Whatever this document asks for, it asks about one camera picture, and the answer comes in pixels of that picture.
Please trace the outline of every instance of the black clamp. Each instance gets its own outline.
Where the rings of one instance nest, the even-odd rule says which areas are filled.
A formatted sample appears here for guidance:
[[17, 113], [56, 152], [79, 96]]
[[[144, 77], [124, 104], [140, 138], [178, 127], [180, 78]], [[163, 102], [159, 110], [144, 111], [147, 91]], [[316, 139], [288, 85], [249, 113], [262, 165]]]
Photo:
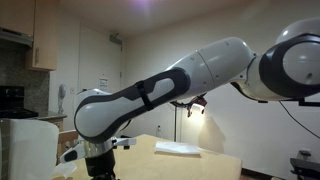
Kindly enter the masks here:
[[154, 106], [152, 105], [152, 103], [150, 102], [147, 96], [146, 89], [144, 88], [144, 82], [143, 81], [137, 82], [135, 84], [135, 87], [138, 89], [140, 97], [142, 98], [142, 101], [145, 107], [147, 108], [147, 110], [151, 111], [152, 109], [154, 109]]

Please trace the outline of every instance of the table surface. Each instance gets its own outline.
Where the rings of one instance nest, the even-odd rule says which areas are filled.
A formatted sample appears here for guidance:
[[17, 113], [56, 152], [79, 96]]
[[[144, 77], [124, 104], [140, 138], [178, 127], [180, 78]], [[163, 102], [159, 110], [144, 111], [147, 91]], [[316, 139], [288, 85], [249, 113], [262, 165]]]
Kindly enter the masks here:
[[[129, 150], [114, 150], [114, 172], [121, 180], [150, 179], [224, 179], [239, 180], [241, 160], [236, 157], [200, 149], [200, 155], [177, 155], [155, 152], [157, 141], [168, 141], [149, 135], [136, 137], [137, 144]], [[77, 170], [68, 180], [89, 180], [85, 160], [74, 161]], [[63, 177], [54, 176], [53, 180]]]

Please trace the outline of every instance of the ceiling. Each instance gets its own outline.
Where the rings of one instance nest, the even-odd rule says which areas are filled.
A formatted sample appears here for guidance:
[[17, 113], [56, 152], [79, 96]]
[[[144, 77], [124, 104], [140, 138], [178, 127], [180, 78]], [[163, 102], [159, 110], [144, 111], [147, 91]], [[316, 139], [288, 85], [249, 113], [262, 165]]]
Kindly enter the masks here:
[[63, 0], [61, 7], [130, 37], [246, 0]]

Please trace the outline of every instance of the black cable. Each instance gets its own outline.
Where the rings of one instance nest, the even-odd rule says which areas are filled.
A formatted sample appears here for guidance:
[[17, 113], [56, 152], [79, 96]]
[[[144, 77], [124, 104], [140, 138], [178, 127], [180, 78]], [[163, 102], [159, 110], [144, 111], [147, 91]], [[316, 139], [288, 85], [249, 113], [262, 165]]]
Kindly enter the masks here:
[[303, 127], [305, 130], [309, 131], [309, 133], [311, 133], [312, 135], [314, 135], [315, 137], [317, 137], [318, 139], [320, 139], [320, 137], [318, 135], [316, 135], [314, 132], [312, 132], [311, 130], [309, 130], [308, 128], [306, 128], [304, 125], [302, 125], [298, 120], [296, 120], [288, 111], [288, 109], [282, 104], [281, 101], [279, 101], [279, 103], [281, 104], [281, 106], [284, 108], [285, 111], [287, 111], [287, 113], [289, 114], [289, 116], [296, 122], [298, 123], [301, 127]]

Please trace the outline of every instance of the beige wall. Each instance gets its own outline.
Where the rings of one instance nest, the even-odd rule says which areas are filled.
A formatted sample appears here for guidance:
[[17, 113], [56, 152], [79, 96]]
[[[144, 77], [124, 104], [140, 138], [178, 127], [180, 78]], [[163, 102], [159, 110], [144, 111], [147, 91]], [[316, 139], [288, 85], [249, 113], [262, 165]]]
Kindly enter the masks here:
[[[319, 7], [317, 0], [250, 1], [127, 39], [124, 85], [161, 72], [192, 51], [229, 36], [240, 37], [253, 51], [263, 53], [288, 24], [320, 16]], [[299, 149], [311, 149], [314, 158], [320, 160], [319, 139], [298, 126], [278, 102], [258, 104], [230, 85], [209, 92], [206, 99], [205, 115], [195, 116], [199, 121], [178, 111], [178, 136], [182, 141], [240, 157], [245, 168], [286, 179], [294, 178], [289, 158], [296, 157]], [[320, 134], [319, 108], [298, 107], [296, 103], [285, 106]], [[172, 140], [174, 108], [170, 104], [135, 118], [125, 134], [156, 135], [158, 125], [162, 137]]]

